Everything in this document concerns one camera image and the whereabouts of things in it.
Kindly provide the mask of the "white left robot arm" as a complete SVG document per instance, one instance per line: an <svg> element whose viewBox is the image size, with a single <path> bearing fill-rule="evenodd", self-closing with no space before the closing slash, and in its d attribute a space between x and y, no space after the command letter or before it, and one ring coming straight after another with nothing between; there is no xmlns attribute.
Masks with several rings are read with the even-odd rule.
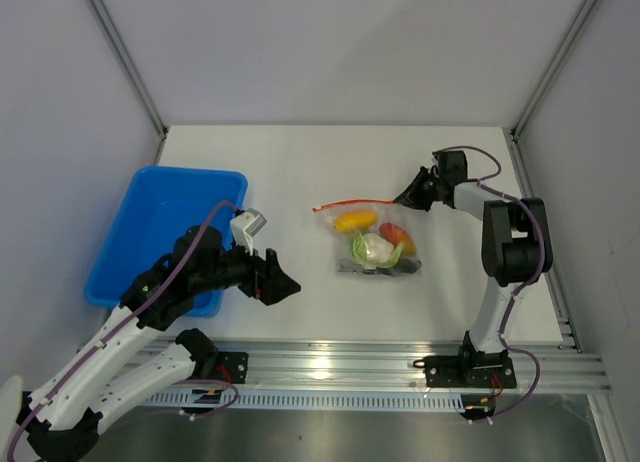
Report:
<svg viewBox="0 0 640 462"><path fill-rule="evenodd" d="M220 232L193 226L123 293L102 328L49 382L26 394L16 422L42 461L79 461L115 422L175 383L212 380L234 386L219 350L198 329L182 331L151 361L126 363L191 311L201 294L236 287L266 306L300 292L277 253L242 245L225 249Z"/></svg>

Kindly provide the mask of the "orange red toy mango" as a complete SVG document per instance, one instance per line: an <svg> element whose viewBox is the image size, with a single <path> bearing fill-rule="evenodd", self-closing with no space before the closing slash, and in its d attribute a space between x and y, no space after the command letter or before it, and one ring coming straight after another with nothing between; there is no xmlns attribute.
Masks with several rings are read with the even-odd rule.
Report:
<svg viewBox="0 0 640 462"><path fill-rule="evenodd" d="M383 223L379 227L379 233L382 238L395 247L401 245L402 255L404 257L413 257L417 254L417 248L413 239L402 227L389 222Z"/></svg>

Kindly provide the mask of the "white green toy cauliflower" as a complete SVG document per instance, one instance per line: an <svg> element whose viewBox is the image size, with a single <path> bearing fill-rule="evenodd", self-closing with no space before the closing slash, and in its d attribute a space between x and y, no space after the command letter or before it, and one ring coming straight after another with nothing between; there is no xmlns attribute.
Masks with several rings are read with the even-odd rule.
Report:
<svg viewBox="0 0 640 462"><path fill-rule="evenodd" d="M358 232L351 242L351 254L366 268L390 268L401 258L402 246L395 247L377 233Z"/></svg>

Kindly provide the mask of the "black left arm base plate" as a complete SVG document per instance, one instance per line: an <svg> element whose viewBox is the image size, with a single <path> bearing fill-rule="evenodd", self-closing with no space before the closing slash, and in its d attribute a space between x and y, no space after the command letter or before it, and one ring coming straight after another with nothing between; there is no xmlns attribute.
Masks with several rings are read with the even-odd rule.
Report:
<svg viewBox="0 0 640 462"><path fill-rule="evenodd" d="M215 380L242 385L246 383L248 368L248 353L219 352L214 364L213 376Z"/></svg>

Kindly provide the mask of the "clear orange-zipper zip bag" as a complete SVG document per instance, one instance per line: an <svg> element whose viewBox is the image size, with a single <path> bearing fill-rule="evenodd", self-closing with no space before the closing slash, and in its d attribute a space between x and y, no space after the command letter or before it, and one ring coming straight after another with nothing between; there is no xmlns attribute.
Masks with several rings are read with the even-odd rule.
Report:
<svg viewBox="0 0 640 462"><path fill-rule="evenodd" d="M421 270L416 240L401 205L390 200L350 199L316 206L312 212L334 236L338 272L405 277Z"/></svg>

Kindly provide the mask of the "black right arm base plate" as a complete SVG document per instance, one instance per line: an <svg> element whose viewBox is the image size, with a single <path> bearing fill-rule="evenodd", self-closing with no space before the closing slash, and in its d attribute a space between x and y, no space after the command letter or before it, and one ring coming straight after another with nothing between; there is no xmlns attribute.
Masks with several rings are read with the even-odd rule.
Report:
<svg viewBox="0 0 640 462"><path fill-rule="evenodd" d="M431 388L515 389L517 379L506 352L488 356L431 355L414 360L412 366L423 371Z"/></svg>

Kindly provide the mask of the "yellow toy lemon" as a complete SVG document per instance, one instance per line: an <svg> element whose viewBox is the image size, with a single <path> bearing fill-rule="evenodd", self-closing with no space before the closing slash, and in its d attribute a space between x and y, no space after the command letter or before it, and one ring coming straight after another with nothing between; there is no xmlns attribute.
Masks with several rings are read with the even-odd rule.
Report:
<svg viewBox="0 0 640 462"><path fill-rule="evenodd" d="M338 233L351 233L373 226L378 220L378 215L373 210L357 210L346 212L333 221L333 228Z"/></svg>

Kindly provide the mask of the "grey toy fish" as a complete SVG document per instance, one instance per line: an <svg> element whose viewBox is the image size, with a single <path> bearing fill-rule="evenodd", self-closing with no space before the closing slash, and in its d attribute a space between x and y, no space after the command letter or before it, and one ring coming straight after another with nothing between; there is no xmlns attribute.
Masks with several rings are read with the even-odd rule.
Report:
<svg viewBox="0 0 640 462"><path fill-rule="evenodd" d="M400 258L399 261L390 268L366 268L351 259L341 259L337 264L337 271L341 273L360 275L382 275L389 277L399 277L416 274L420 271L421 267L422 263L420 260L411 258Z"/></svg>

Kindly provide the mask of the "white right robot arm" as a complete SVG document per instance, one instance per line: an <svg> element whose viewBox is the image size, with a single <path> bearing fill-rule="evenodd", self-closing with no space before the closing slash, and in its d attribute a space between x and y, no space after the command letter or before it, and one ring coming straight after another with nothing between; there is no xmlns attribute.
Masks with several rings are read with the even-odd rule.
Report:
<svg viewBox="0 0 640 462"><path fill-rule="evenodd" d="M425 212L439 202L482 223L480 255L487 286L456 362L458 377L475 386L506 363L510 319L518 298L551 268L546 209L539 198L521 199L490 187L488 182L501 174L502 165L483 149L469 145L440 149L433 160L434 165L421 167L394 202Z"/></svg>

